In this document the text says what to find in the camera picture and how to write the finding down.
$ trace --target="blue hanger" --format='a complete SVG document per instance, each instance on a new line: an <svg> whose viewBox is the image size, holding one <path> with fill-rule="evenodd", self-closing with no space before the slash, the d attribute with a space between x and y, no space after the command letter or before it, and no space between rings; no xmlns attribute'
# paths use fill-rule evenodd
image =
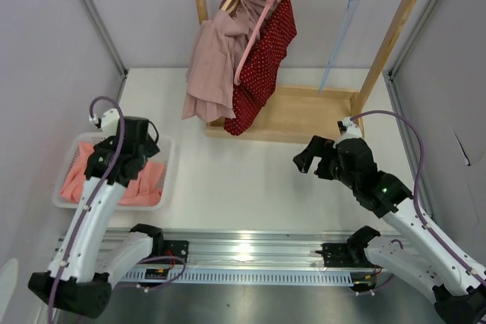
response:
<svg viewBox="0 0 486 324"><path fill-rule="evenodd" d="M334 43L334 49L331 52L329 61L327 62L326 72L324 72L324 75L322 76L322 81L320 82L319 93L322 93L324 85L327 81L327 77L329 76L329 73L333 68L334 60L337 56L337 53L339 52L339 48L341 47L341 43L344 40L344 36L346 35L346 31L348 30L352 17L355 14L355 10L358 7L359 1L360 0L348 0L348 7L346 8L344 19L342 20L341 27L339 28L339 33Z"/></svg>

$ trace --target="wooden clothes rack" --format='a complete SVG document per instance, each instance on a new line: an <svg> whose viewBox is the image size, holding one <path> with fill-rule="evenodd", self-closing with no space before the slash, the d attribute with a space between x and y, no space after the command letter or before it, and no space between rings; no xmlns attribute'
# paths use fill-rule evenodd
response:
<svg viewBox="0 0 486 324"><path fill-rule="evenodd" d="M336 139L336 122L361 113L417 0L402 0L396 9L378 53L360 91L317 87L277 86L254 124L238 138L308 143L315 134ZM199 23L208 19L206 0L196 0ZM208 137L232 137L222 128L223 120L208 123Z"/></svg>

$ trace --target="hanging shirt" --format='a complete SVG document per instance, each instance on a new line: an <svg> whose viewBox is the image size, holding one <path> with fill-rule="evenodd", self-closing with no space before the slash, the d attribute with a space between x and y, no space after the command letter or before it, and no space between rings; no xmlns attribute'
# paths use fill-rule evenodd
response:
<svg viewBox="0 0 486 324"><path fill-rule="evenodd" d="M276 87L280 62L297 35L292 3L282 0L261 31L240 73L240 85L233 90L235 118L226 118L224 129L233 136L245 132L267 104Z"/></svg>
<svg viewBox="0 0 486 324"><path fill-rule="evenodd" d="M182 119L234 118L233 79L266 0L239 0L231 16L218 10L200 25L186 74L188 88Z"/></svg>

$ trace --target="clothing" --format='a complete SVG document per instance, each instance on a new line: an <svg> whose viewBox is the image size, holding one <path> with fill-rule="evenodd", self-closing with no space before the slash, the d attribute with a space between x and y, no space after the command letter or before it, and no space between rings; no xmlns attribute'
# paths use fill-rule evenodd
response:
<svg viewBox="0 0 486 324"><path fill-rule="evenodd" d="M242 134L253 124L275 91L280 62L297 35L290 0L282 0L277 5L260 35L241 70L240 85L234 86L236 118L225 119L224 129L233 136Z"/></svg>
<svg viewBox="0 0 486 324"><path fill-rule="evenodd" d="M72 203L79 203L86 180L84 171L88 157L93 153L92 144L79 142L79 156L66 176L62 185L61 196ZM144 169L138 173L138 179L128 184L125 194L119 201L123 206L155 206L160 201L162 190L157 184L165 170L164 164L147 161Z"/></svg>
<svg viewBox="0 0 486 324"><path fill-rule="evenodd" d="M182 119L234 118L233 78L248 38L266 0L240 0L233 15L218 10L200 25L186 74L188 88Z"/></svg>

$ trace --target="red polka dot garment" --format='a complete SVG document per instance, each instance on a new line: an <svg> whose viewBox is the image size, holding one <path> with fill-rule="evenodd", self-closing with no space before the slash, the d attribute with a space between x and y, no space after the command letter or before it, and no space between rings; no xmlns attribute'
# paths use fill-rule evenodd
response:
<svg viewBox="0 0 486 324"><path fill-rule="evenodd" d="M239 136L253 124L275 91L280 62L287 56L287 47L296 35L292 3L282 0L261 30L260 40L251 48L241 69L240 85L234 85L236 118L225 119L225 131Z"/></svg>

